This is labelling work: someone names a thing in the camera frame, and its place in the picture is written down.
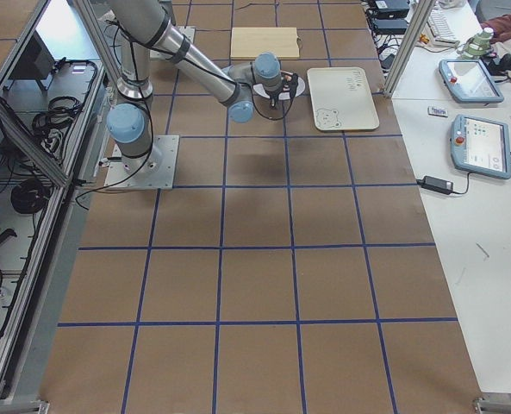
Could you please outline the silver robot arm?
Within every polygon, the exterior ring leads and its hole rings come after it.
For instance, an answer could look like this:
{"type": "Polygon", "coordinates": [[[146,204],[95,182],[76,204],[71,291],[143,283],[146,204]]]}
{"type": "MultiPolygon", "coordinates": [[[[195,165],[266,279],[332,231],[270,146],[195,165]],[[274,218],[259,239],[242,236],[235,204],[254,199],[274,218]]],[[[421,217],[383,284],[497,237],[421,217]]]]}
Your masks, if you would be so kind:
{"type": "Polygon", "coordinates": [[[297,96],[298,75],[283,71],[274,53],[264,52],[246,64],[221,69],[172,24],[157,1],[110,1],[109,7],[124,42],[117,89],[127,103],[145,101],[153,94],[148,65],[151,51],[162,53],[166,61],[202,86],[237,123],[250,121],[257,110],[255,85],[263,87],[272,108],[283,93],[290,101],[297,96]]]}

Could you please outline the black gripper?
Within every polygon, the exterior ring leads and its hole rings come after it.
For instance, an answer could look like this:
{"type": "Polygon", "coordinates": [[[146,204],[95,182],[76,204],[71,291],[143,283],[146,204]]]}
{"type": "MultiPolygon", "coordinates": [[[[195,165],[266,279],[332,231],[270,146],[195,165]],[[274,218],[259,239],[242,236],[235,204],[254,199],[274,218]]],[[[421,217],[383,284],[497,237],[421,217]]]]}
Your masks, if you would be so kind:
{"type": "Polygon", "coordinates": [[[293,102],[296,97],[298,85],[299,76],[297,73],[281,72],[278,83],[268,89],[270,107],[277,107],[279,97],[282,93],[285,93],[287,98],[293,102]]]}

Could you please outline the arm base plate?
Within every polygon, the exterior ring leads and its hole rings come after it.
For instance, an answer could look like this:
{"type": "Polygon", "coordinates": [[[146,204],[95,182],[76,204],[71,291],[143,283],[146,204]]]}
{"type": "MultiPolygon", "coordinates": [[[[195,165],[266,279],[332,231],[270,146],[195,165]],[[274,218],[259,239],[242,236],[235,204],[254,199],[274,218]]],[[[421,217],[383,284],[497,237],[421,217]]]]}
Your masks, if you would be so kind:
{"type": "Polygon", "coordinates": [[[179,148],[178,135],[156,135],[148,157],[123,157],[117,144],[113,147],[104,184],[110,191],[170,190],[174,184],[179,148]]]}

